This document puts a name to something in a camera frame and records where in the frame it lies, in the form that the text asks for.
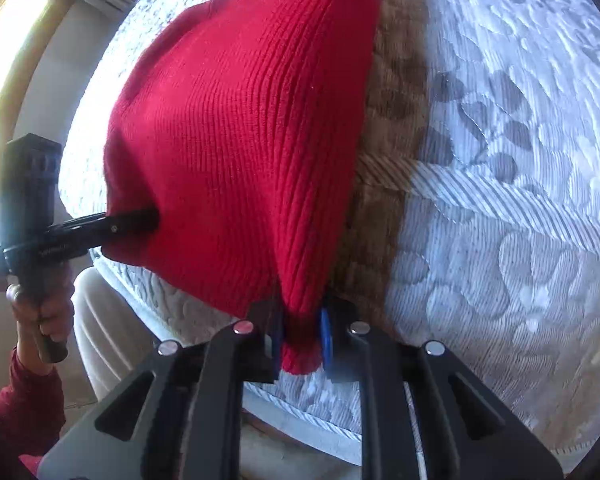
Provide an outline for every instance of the person's leg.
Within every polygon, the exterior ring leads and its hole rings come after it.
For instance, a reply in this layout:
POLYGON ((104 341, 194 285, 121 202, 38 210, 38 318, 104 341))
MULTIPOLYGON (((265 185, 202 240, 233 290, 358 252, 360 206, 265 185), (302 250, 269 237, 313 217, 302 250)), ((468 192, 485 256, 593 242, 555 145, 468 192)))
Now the person's leg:
POLYGON ((91 386, 103 399, 154 347, 154 336, 94 267, 75 280, 75 338, 91 386))

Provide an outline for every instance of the red knit beanie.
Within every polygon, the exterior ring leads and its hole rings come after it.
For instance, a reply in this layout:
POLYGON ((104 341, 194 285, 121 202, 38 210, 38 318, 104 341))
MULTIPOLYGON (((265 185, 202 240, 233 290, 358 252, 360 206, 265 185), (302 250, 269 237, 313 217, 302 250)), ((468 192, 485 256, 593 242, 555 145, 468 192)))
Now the red knit beanie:
POLYGON ((106 248, 235 316, 280 282, 283 368, 317 367, 318 302, 344 222, 379 0, 211 0, 142 55, 105 148, 109 212, 156 205, 106 248))

